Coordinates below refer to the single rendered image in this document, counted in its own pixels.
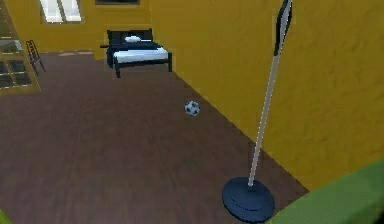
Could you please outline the black and white soccer ball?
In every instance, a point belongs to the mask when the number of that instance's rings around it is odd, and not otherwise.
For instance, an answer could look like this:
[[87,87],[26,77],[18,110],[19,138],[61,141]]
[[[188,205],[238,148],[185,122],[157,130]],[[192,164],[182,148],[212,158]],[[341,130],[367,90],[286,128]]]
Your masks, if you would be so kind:
[[187,115],[197,116],[200,112],[200,105],[195,101],[190,101],[184,106]]

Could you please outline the floor lamp with black base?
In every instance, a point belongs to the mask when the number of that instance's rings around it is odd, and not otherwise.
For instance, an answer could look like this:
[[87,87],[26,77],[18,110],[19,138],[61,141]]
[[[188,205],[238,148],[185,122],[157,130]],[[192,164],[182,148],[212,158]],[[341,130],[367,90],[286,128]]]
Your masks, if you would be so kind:
[[230,179],[222,188],[222,203],[227,211],[240,221],[256,224],[272,217],[275,210],[274,196],[267,186],[255,179],[265,126],[277,76],[281,51],[292,19],[293,0],[283,0],[275,25],[275,43],[272,65],[265,93],[252,165],[248,177]]

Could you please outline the white window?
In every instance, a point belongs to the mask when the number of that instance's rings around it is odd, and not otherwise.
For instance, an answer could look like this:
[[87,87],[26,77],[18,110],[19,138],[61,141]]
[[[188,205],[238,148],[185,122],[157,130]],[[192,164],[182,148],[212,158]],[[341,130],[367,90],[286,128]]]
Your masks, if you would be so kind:
[[49,24],[81,23],[79,0],[39,0],[44,21]]

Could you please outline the glass pane room door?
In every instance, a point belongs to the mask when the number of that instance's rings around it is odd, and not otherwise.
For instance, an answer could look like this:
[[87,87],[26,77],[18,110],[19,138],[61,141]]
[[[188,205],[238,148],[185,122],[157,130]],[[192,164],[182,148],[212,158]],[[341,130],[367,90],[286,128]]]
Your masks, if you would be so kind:
[[0,0],[0,96],[40,90],[5,0]]

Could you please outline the black frame bed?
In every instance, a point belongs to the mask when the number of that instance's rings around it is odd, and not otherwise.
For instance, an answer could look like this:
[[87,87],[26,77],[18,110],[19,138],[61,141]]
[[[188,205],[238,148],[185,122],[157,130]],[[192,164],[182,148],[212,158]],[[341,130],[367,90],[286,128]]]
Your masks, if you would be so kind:
[[[127,36],[138,36],[140,42],[127,43]],[[168,71],[172,71],[173,55],[153,39],[152,29],[107,31],[108,43],[101,45],[106,50],[106,63],[115,70],[117,78],[121,77],[121,68],[167,64]]]

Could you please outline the dark framed wall picture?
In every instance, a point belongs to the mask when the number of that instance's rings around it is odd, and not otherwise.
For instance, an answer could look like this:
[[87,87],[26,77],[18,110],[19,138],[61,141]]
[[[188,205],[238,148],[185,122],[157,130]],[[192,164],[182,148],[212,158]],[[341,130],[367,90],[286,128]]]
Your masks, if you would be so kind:
[[140,0],[95,0],[96,5],[140,5]]

